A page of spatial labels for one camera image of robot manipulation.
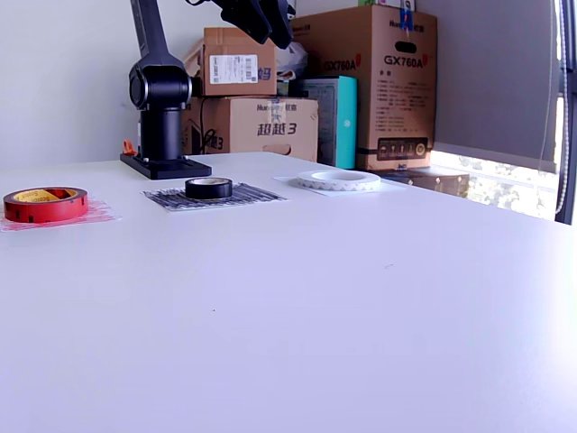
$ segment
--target black tape roll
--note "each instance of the black tape roll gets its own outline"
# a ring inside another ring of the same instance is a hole
[[[196,200],[214,200],[233,196],[233,182],[222,178],[196,178],[187,180],[186,195]]]

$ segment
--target red tape roll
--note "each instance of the red tape roll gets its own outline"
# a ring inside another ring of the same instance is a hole
[[[37,188],[4,197],[6,219],[16,223],[52,223],[81,217],[88,211],[88,194],[76,188]]]

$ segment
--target window frame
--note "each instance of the window frame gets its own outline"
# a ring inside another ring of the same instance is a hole
[[[560,0],[563,5],[563,23],[565,26],[566,43],[565,58],[567,59],[567,96],[569,105],[569,142],[563,147],[561,164],[559,167],[559,192],[557,203],[561,199],[564,180],[567,179],[565,201],[561,212],[555,217],[555,221],[567,225],[572,224],[575,207],[575,184],[577,180],[577,68],[575,64],[575,2],[576,0]],[[560,80],[560,92],[563,93],[563,78]],[[565,167],[566,153],[569,153],[569,166]]]

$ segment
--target orange object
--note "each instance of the orange object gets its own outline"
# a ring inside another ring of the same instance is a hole
[[[133,142],[130,140],[124,140],[123,154],[130,156],[136,156],[138,154],[138,152],[134,149]]]

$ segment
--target black cable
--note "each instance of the black cable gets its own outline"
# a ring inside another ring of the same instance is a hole
[[[206,147],[216,136],[216,130],[210,128],[205,134],[205,102],[208,98],[205,97],[200,103],[200,154],[206,154]]]

